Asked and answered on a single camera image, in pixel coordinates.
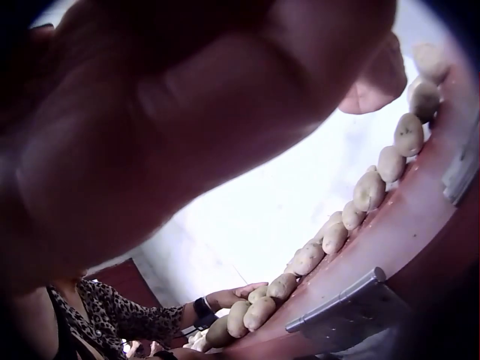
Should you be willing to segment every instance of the watch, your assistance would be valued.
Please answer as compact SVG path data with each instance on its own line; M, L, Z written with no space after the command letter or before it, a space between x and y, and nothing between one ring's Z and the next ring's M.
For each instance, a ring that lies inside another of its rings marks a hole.
M193 324L196 329L207 329L218 319L205 298L195 300L193 309L198 317L198 320Z
M171 352L165 351L165 350L157 351L152 356L156 357L156 358L161 358L162 360L178 360L175 355L173 355Z

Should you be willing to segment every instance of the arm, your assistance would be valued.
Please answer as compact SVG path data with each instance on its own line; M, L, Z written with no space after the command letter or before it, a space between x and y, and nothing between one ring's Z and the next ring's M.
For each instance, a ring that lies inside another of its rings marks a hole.
M111 318L115 319L120 338L155 340L168 347L179 333L185 306L147 308L124 298L111 286L102 283L91 285Z

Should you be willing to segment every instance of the raw potato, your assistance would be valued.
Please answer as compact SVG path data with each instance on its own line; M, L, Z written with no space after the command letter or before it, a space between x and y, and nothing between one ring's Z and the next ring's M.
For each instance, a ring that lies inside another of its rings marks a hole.
M249 301L237 301L232 305L227 319L227 330L230 335L236 339L244 337L248 333L248 329L243 324L243 317L251 306Z
M378 156L378 173L385 182L397 181L405 171L407 158L401 156L394 146L384 147Z
M249 331L253 332L268 320L275 312L275 308L275 301L268 296L264 296L248 308L247 313L243 317L243 324Z
M256 288L254 291L252 291L250 294L248 294L248 301L251 304L255 304L259 298L262 298L266 296L267 294L267 285L260 286Z
M412 92L409 111L415 114L422 123L433 119L440 107L440 91L430 81L422 81Z
M307 244L311 244L311 243L315 243L317 242L316 239L311 239L307 242ZM297 254L301 251L301 249L298 249L297 251L295 251L295 255L293 255L293 257L290 259L290 261L287 263L287 266L289 266L292 262L293 262L293 259L295 258L295 256L297 256Z
M211 345L207 342L205 336L202 336L199 338L195 343L192 345L191 349L200 351L200 352L207 352L210 350L212 347Z
M235 341L235 338L227 330L228 315L217 319L208 330L205 339L213 348L224 348Z
M415 156L423 148L423 128L414 114L404 114L393 135L395 149L401 156Z
M297 287L297 277L293 274L282 274L268 286L267 296L279 302L285 301Z
M287 267L285 268L285 270L283 271L284 274L293 274L295 276L298 276L297 274L295 274L295 272L293 271L293 267L292 267L292 264L289 264L287 265Z
M421 76L440 85L450 67L444 52L434 44L422 43L413 46L413 62Z
M325 233L322 244L323 251L329 255L340 251L348 238L348 230L343 223L332 225Z
M410 104L412 100L412 95L413 95L413 90L420 84L422 81L425 81L424 78L422 78L420 75L417 76L412 83L407 87L407 102Z
M363 174L353 189L353 203L360 211L372 211L385 198L386 184L376 171Z
M293 259L290 272L304 276L309 274L325 256L322 246L319 244L307 244Z
M193 336L193 343L202 337L202 333L199 331Z
M333 214L330 215L328 220L323 224L323 226L318 230L317 234L311 239L308 243L316 243L321 245L322 239L324 237L325 231L333 224L341 223L342 222L342 212L335 211Z
M366 216L366 212L360 211L355 207L353 201L349 201L345 204L345 207L342 211L343 225L347 230L354 230L360 226L360 224L365 220Z

